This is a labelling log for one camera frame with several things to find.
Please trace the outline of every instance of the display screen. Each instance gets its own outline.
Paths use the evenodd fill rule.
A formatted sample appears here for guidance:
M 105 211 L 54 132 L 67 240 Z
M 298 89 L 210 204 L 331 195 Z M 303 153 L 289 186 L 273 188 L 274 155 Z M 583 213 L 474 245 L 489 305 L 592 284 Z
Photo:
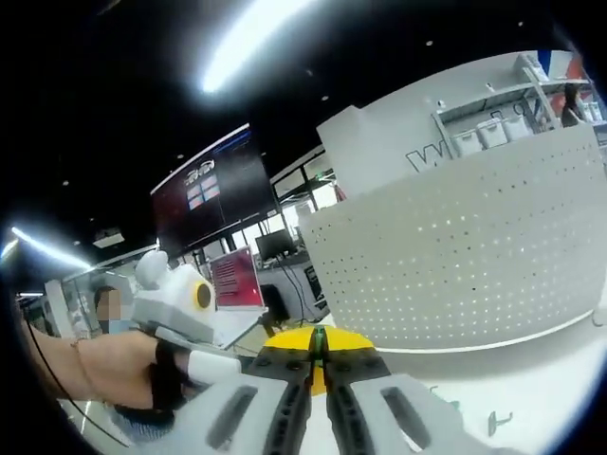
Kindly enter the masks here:
M 264 306 L 250 246 L 211 261 L 217 308 Z
M 249 128 L 201 152 L 152 191 L 162 249 L 176 254 L 218 230 L 275 209 Z

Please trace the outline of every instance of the computer monitor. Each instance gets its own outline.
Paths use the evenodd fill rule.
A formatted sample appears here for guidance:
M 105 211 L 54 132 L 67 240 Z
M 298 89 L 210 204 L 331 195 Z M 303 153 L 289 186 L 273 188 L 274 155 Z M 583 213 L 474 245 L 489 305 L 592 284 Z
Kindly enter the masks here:
M 218 310 L 247 310 L 264 307 L 250 246 L 209 262 Z
M 271 234 L 257 237 L 257 248 L 262 261 L 267 261 L 270 258 L 276 258 L 278 255 L 295 251 L 295 245 L 291 235 L 285 230 L 277 230 Z
M 261 151 L 248 125 L 168 175 L 151 192 L 156 233 L 170 257 L 217 231 L 276 208 Z

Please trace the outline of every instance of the ceiling light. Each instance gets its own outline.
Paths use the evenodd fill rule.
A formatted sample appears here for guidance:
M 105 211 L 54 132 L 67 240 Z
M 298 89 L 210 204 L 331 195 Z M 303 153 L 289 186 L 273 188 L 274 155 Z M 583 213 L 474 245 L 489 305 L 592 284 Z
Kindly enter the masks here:
M 2 258 L 4 259 L 7 256 L 10 255 L 10 252 L 15 249 L 15 247 L 17 246 L 17 244 L 19 243 L 19 239 L 13 239 L 10 242 L 7 243 L 7 245 L 4 247 L 4 249 L 2 250 Z
M 12 228 L 12 233 L 15 234 L 17 237 L 19 237 L 24 242 L 27 242 L 28 244 L 32 245 L 38 251 L 45 253 L 47 256 L 50 256 L 51 258 L 56 259 L 57 261 L 61 261 L 62 263 L 66 263 L 69 265 L 74 265 L 76 267 L 82 267 L 82 268 L 86 268 L 86 269 L 91 268 L 91 265 L 86 263 L 85 261 L 82 261 L 70 254 L 63 253 L 62 251 L 60 251 L 56 248 L 53 248 L 52 246 L 47 246 L 47 245 L 43 244 L 42 242 L 39 242 L 39 241 L 31 238 L 30 236 L 25 234 L 24 231 L 22 231 L 21 229 L 19 229 L 17 227 Z
M 19 297 L 42 297 L 43 295 L 42 292 L 20 292 L 18 294 Z
M 102 14 L 105 14 L 107 11 L 109 11 L 110 9 L 112 9 L 118 3 L 120 3 L 120 0 L 109 0 L 107 2 L 107 5 L 101 11 L 99 11 L 97 13 L 97 15 L 101 16 Z
M 122 237 L 120 229 L 113 227 L 98 232 L 95 236 L 95 242 L 93 242 L 93 245 L 97 248 L 108 248 L 109 246 L 113 246 L 121 242 L 124 242 L 124 237 Z
M 214 92 L 261 48 L 290 17 L 316 0 L 256 0 L 238 19 L 215 51 L 203 81 L 205 92 Z

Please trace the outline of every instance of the window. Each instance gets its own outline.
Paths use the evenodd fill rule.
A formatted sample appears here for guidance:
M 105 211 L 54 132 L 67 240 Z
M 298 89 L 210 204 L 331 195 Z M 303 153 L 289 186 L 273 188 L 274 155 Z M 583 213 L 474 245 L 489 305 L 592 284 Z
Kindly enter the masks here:
M 222 243 L 218 240 L 206 245 L 203 248 L 203 251 L 207 259 L 218 258 L 219 256 L 223 256 L 225 253 Z
M 228 246 L 228 241 L 226 240 L 225 237 L 221 238 L 221 246 L 224 248 L 224 252 L 227 253 L 228 251 L 230 251 L 230 247 Z
M 262 236 L 262 231 L 259 229 L 259 225 L 255 224 L 253 226 L 249 226 L 243 230 L 243 232 L 245 234 L 245 238 L 247 239 L 247 243 L 250 246 L 251 252 L 253 254 L 258 254 L 259 249 L 257 249 L 257 242 L 255 242 L 255 239 Z
M 310 201 L 309 199 L 298 205 L 307 205 L 310 211 L 314 211 L 312 201 Z M 296 206 L 287 207 L 283 210 L 283 214 L 285 215 L 286 223 L 288 224 L 288 231 L 291 234 L 291 237 L 293 237 L 294 239 L 299 238 L 299 236 L 297 235 L 297 231 L 295 230 L 295 228 L 300 225 L 300 217 L 297 214 Z
M 234 240 L 236 249 L 242 248 L 243 246 L 247 246 L 247 241 L 245 240 L 245 235 L 243 234 L 242 230 L 231 234 L 231 238 Z
M 322 154 L 305 163 L 303 165 L 303 170 L 305 171 L 308 180 L 313 180 L 319 178 L 321 175 L 331 173 L 332 166 L 328 155 Z
M 288 176 L 279 180 L 274 185 L 274 189 L 276 190 L 276 195 L 280 198 L 283 197 L 290 191 L 299 188 L 304 184 L 304 175 L 302 174 L 301 169 L 297 169 L 290 173 Z
M 285 229 L 285 223 L 283 223 L 283 217 L 281 215 L 274 215 L 263 222 L 264 228 L 268 229 L 269 233 L 276 232 L 277 230 Z
M 338 203 L 338 197 L 335 195 L 335 188 L 333 188 L 333 185 L 331 184 L 316 188 L 312 191 L 312 194 L 314 194 L 314 199 L 316 200 L 316 205 L 319 206 L 319 209 L 331 207 Z

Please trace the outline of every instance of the white box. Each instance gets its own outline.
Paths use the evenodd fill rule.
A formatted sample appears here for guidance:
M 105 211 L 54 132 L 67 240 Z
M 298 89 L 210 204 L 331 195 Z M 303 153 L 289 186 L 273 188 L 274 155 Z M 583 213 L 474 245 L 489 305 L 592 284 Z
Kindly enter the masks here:
M 486 149 L 497 147 L 498 145 L 506 144 L 508 139 L 504 133 L 502 121 L 498 118 L 483 121 L 476 125 L 476 131 L 481 143 Z
M 517 57 L 514 63 L 514 69 L 518 73 L 520 73 L 523 77 L 523 80 L 527 80 L 527 77 L 524 76 L 523 68 L 528 68 L 531 70 L 531 74 L 540 82 L 548 82 L 550 79 L 548 75 L 542 68 L 542 64 L 538 60 L 537 56 L 533 54 L 524 54 L 521 53 Z
M 587 102 L 582 102 L 580 104 L 578 104 L 578 106 L 581 105 L 581 114 L 583 116 L 582 120 L 587 121 L 588 123 L 592 123 L 593 122 L 593 117 L 592 117 L 592 112 L 590 111 L 590 104 L 588 104 Z
M 476 154 L 483 150 L 483 144 L 481 144 L 476 130 L 467 130 L 453 136 L 452 139 L 461 156 Z
M 600 113 L 600 108 L 596 101 L 590 103 L 590 112 L 594 121 L 603 121 L 603 115 Z
M 527 127 L 523 116 L 515 116 L 502 120 L 504 133 L 508 142 L 514 142 L 521 137 L 532 136 L 533 132 Z

